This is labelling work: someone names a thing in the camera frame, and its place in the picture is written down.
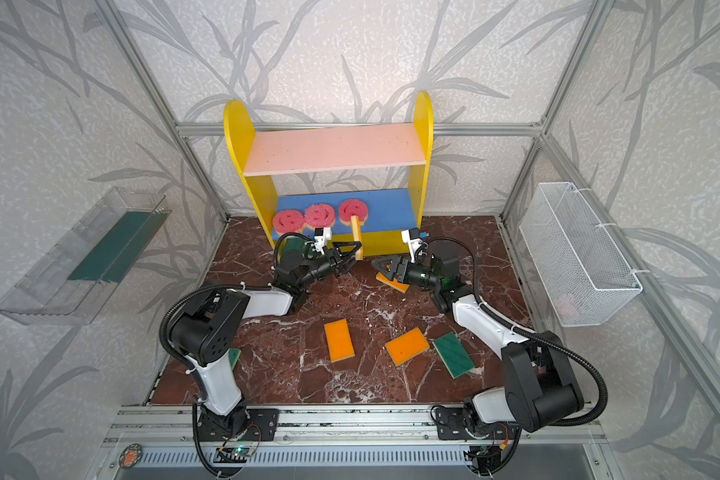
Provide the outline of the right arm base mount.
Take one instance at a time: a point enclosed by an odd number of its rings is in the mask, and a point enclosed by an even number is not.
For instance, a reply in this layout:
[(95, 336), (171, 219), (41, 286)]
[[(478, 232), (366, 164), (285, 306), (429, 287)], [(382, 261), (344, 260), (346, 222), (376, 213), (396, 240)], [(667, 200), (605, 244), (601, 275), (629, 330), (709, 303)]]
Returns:
[(470, 408), (434, 405), (429, 415), (439, 440), (508, 442), (514, 436), (511, 425), (503, 422), (486, 423)]

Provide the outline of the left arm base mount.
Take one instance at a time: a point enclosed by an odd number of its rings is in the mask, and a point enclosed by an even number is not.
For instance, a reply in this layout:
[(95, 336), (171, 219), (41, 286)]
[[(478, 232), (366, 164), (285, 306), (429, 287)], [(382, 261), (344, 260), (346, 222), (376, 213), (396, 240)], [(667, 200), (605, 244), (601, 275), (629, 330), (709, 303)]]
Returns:
[(279, 414), (280, 411), (275, 408), (238, 408), (227, 416), (219, 416), (200, 406), (193, 435), (200, 442), (227, 439), (271, 442), (275, 437)]

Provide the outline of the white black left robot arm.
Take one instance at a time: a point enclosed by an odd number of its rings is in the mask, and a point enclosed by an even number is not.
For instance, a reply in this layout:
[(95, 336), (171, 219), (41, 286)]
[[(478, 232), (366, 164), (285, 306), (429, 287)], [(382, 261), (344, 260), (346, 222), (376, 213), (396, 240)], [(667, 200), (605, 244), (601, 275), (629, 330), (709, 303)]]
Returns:
[(198, 385), (206, 415), (233, 430), (247, 422), (243, 394), (230, 363), (232, 341), (242, 321), (297, 312), (309, 285), (350, 270), (359, 241), (324, 242), (288, 234), (273, 251), (268, 286), (208, 284), (169, 308), (158, 332), (163, 349), (182, 363)]

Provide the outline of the pink smiley sponge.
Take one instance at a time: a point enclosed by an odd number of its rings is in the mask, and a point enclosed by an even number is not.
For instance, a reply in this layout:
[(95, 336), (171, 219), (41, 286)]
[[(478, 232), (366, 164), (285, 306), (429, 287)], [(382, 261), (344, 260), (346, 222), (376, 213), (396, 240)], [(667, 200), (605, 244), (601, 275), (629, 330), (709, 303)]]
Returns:
[(329, 204), (313, 204), (305, 210), (304, 220), (305, 226), (312, 230), (332, 228), (336, 222), (335, 210)]
[(299, 210), (282, 210), (274, 215), (272, 228), (279, 236), (286, 233), (302, 233), (306, 228), (306, 220)]
[(369, 217), (369, 209), (365, 202), (359, 199), (347, 199), (338, 208), (338, 218), (343, 225), (351, 226), (352, 219), (363, 226)]

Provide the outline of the green sponge under left arm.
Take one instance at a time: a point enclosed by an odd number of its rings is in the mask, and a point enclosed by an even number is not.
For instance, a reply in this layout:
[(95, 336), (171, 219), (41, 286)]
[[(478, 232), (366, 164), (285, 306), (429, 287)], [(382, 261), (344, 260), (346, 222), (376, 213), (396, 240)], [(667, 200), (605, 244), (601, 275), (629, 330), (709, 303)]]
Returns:
[(240, 356), (241, 356), (241, 350), (240, 350), (240, 349), (231, 348), (231, 349), (229, 350), (229, 358), (228, 358), (228, 360), (229, 360), (229, 365), (230, 365), (230, 368), (231, 368), (231, 369), (234, 369), (234, 368), (235, 368), (235, 366), (237, 365), (237, 363), (238, 363), (238, 361), (239, 361), (239, 359), (240, 359)]

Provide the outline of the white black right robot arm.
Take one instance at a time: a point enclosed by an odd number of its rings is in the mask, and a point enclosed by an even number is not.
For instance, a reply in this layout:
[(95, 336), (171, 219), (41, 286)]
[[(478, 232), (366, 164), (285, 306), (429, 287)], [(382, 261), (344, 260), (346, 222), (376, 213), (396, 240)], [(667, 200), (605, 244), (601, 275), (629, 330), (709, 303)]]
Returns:
[(490, 306), (475, 284), (462, 279), (457, 257), (434, 256), (426, 265), (392, 255), (375, 258), (371, 265), (388, 281), (427, 290), (439, 312), (501, 359), (504, 385), (464, 401), (464, 425), (471, 435), (484, 437), (488, 427), (500, 423), (528, 432), (579, 426), (605, 411), (609, 392), (600, 372), (555, 333), (525, 328)]

